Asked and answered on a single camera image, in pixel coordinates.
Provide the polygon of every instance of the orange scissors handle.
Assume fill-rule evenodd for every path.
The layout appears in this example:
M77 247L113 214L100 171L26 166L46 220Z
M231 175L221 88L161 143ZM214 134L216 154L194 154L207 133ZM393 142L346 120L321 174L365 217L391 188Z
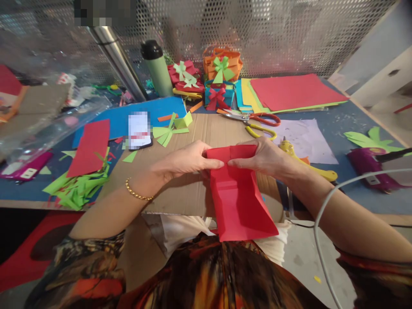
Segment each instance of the orange scissors handle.
M269 117L271 119L273 119L275 122L273 121L269 121L266 119L263 119L261 117ZM280 119L278 116L274 115L274 114L269 114L269 113L254 113L254 114L249 114L249 119L254 119L257 120L261 123L267 124L269 126L272 127L277 127L280 125Z

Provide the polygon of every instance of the woman's left hand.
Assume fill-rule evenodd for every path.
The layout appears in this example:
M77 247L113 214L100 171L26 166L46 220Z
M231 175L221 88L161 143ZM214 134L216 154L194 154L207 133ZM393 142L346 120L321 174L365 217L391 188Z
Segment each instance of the woman's left hand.
M166 181L185 173L201 170L215 170L224 166L216 159L206 159L206 150L211 147L198 140L179 150L176 150L152 165L151 171L162 175Z

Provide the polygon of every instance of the scissors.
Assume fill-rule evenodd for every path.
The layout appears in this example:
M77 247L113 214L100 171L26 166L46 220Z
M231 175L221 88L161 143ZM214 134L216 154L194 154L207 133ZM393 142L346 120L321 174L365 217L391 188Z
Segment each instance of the scissors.
M222 116L230 118L230 119L234 119L234 120L243 121L243 123L246 125L246 131L248 131L249 134L252 135L254 138L258 138L258 137L260 137L260 135L255 133L252 130L252 128L269 133L270 135L272 135L272 137L269 138L270 140L274 140L277 136L275 131L266 129L264 127L261 127L261 126L255 125L255 124L248 123L249 119L253 119L253 120L259 121L260 123L267 124L267 125L272 126L272 127L277 127L277 126L280 125L280 119L276 115L269 114L269 113L264 113L264 112L263 113L249 113L249 114L239 115L239 114L235 114L230 109L225 109L224 111L228 112L229 114L221 114ZM262 116L272 118L275 122L263 119L263 118L261 118Z

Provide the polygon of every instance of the woman's right hand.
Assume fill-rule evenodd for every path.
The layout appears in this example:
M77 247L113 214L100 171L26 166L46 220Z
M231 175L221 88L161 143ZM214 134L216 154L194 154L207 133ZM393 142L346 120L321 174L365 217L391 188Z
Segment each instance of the woman's right hand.
M311 172L305 164L290 157L266 137L261 136L238 145L257 145L256 154L248 159L230 160L227 163L230 166L255 170L282 182L301 178Z

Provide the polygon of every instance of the yellow glue gun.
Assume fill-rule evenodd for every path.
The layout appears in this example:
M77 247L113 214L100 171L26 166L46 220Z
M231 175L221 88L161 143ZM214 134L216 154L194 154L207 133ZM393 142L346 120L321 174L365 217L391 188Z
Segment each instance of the yellow glue gun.
M285 137L283 137L283 141L280 143L279 148L281 150L283 150L284 152L286 152L288 155L290 155L292 158L295 158L296 160L298 160L299 162L301 162L302 164L306 164L305 162L303 162L301 159L299 159L296 155L295 155L295 150L293 149L293 145L286 140ZM333 182L336 179L338 179L338 174L336 174L336 172L329 170L329 171L324 171L324 170L320 170L317 169L316 167L313 167L311 165L308 165L312 170L316 171L319 175L321 175L322 177L324 177L327 181L329 182Z

